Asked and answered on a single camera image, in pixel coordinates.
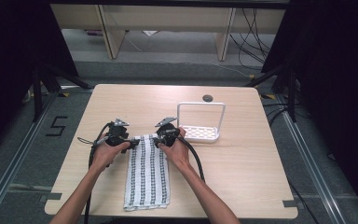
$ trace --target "striped towel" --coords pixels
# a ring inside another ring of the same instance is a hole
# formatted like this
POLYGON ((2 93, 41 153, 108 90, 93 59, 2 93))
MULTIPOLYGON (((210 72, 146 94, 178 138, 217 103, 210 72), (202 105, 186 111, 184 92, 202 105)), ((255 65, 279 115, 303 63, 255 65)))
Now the striped towel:
POLYGON ((130 152, 124 209, 166 208, 170 203, 170 181, 165 153, 153 142, 153 135, 139 137, 139 145, 130 152))

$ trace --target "human hand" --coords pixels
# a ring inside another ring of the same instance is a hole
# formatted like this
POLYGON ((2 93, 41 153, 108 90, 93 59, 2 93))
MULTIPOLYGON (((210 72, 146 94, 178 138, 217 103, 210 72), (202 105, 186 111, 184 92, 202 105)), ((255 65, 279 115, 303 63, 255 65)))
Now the human hand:
MULTIPOLYGON (((179 136, 185 137, 185 129, 179 127, 179 130, 179 136)), ((167 147, 162 143, 159 143, 158 147, 164 151, 167 155, 167 159, 171 161, 179 170, 182 170, 190 165, 190 161, 188 159, 188 147, 178 139, 175 140, 171 147, 167 147)))
POLYGON ((94 152, 94 158, 92 160, 92 165, 96 167, 100 172, 104 171, 105 167, 108 164, 113 163, 115 156, 123 149, 130 146, 129 142, 122 143, 118 146, 111 147, 103 141, 100 145, 97 146, 94 152))

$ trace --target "wooden table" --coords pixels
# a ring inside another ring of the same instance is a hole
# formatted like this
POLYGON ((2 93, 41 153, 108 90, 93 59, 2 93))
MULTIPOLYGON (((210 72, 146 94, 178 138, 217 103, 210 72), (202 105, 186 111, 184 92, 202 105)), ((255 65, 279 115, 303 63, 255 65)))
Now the wooden table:
MULTIPOLYGON (((296 207, 283 205, 283 201, 292 202, 294 198, 257 91, 200 86, 96 86, 52 189, 52 193, 62 195, 61 199, 48 200, 46 212, 57 213, 88 170, 90 145, 79 142, 78 137, 92 141, 104 124, 116 118, 130 124, 130 136, 154 133, 156 123, 176 117, 180 102, 202 102, 205 94, 226 105, 219 139, 212 144, 192 144, 200 156, 206 183, 239 218, 295 218, 296 207)), ((213 117, 213 113, 202 112, 189 115, 187 122, 213 117)), ((124 211, 128 157, 129 153, 119 154, 98 179, 92 192, 91 215, 206 217, 193 191, 172 164, 171 203, 166 209, 124 211)), ((197 170, 194 158, 190 159, 197 170)))

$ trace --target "human arm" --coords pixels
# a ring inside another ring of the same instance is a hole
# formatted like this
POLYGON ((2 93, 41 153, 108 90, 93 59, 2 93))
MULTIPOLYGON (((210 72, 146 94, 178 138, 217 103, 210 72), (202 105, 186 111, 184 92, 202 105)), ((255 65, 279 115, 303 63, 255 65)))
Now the human arm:
MULTIPOLYGON (((185 136, 186 131, 183 128, 179 129, 180 134, 185 136)), ((193 189, 211 223, 240 223, 231 209, 202 181, 191 166, 188 158, 188 148, 185 144, 176 140, 172 147, 166 147, 162 144, 159 144, 158 147, 165 152, 168 160, 176 166, 188 185, 193 189)))
POLYGON ((130 143, 126 142, 116 147, 110 147, 105 142, 101 143, 95 150, 91 167, 69 199, 50 221, 50 224, 76 223, 101 172, 107 164, 113 162, 115 156, 122 149, 127 148, 129 145, 130 143))

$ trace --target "towel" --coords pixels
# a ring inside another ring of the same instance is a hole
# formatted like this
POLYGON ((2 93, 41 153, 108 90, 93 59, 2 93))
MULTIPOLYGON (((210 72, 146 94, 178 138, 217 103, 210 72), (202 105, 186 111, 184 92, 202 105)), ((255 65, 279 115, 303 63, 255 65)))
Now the towel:
POLYGON ((134 138, 141 141, 129 150, 124 209, 166 208, 171 197, 166 155, 154 145, 152 134, 134 138))

